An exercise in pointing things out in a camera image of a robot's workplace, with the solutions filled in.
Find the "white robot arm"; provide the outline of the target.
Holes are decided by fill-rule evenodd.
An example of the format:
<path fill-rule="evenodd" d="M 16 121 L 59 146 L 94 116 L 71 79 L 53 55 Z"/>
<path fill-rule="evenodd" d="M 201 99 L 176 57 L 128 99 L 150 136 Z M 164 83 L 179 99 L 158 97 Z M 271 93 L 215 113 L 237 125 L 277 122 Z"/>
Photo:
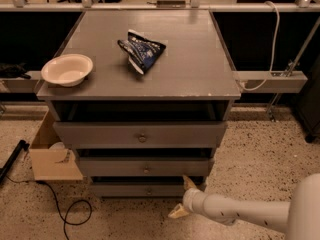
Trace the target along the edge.
<path fill-rule="evenodd" d="M 242 220 L 284 233 L 285 240 L 320 240 L 320 174 L 299 182 L 290 202 L 239 201 L 205 193 L 186 175 L 183 180 L 182 202 L 169 218 L 198 214 L 224 225 Z"/>

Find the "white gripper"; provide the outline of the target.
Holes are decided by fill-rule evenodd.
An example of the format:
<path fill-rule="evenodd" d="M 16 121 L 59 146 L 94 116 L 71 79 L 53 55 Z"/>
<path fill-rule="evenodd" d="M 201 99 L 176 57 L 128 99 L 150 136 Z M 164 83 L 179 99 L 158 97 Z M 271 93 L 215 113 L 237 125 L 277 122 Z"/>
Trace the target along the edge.
<path fill-rule="evenodd" d="M 184 190 L 183 205 L 177 204 L 172 211 L 169 212 L 168 217 L 171 219 L 178 219 L 188 216 L 189 213 L 195 213 L 205 216 L 204 204 L 208 197 L 203 191 L 196 189 L 195 183 L 187 176 L 183 175 Z"/>

